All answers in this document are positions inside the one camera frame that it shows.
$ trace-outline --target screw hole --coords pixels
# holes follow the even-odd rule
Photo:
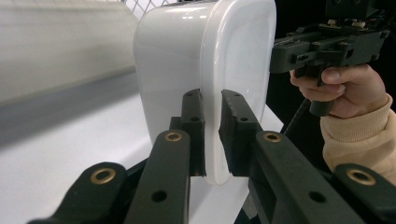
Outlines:
[[[176,142],[181,139],[180,133],[169,133],[165,136],[166,141]]]
[[[103,185],[110,182],[114,176],[116,176],[115,170],[111,168],[101,168],[92,173],[91,182],[96,185]]]
[[[352,57],[352,55],[353,55],[353,49],[349,50],[349,51],[346,53],[346,58],[348,59],[348,58]]]
[[[326,203],[326,198],[319,192],[309,192],[309,197],[317,203]]]
[[[275,134],[275,133],[266,133],[265,135],[264,135],[264,139],[265,140],[267,140],[267,141],[269,141],[269,142],[273,142],[273,143],[276,143],[276,142],[280,142],[280,136],[278,136],[277,134]]]
[[[376,181],[374,177],[366,172],[363,172],[358,169],[348,170],[346,175],[351,178],[352,180],[366,186],[375,185]]]
[[[166,192],[163,190],[158,190],[151,195],[151,200],[155,203],[160,203],[166,200]]]

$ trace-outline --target human hand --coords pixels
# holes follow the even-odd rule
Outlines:
[[[373,112],[388,102],[384,82],[368,64],[327,68],[321,74],[326,85],[321,87],[317,87],[315,77],[296,78],[294,73],[290,71],[290,82],[300,88],[305,98],[321,102],[334,100],[330,114],[341,119]]]

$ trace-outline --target plastic container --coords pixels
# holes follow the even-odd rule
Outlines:
[[[221,91],[244,95],[262,119],[274,45],[273,0],[183,2],[156,7],[139,23],[134,58],[151,140],[180,116],[185,92],[200,89],[206,180],[230,178],[219,139]]]

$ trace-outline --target white table surface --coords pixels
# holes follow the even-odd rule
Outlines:
[[[262,127],[279,131],[268,109]],[[51,216],[88,167],[130,168],[151,150],[135,74],[111,77],[0,107],[0,219]],[[190,223],[232,224],[248,195],[246,178],[212,186],[191,179]]]

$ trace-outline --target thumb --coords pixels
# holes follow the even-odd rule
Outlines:
[[[378,76],[368,64],[344,67],[330,67],[323,71],[321,78],[326,84],[342,84],[352,82],[366,84],[371,78]]]

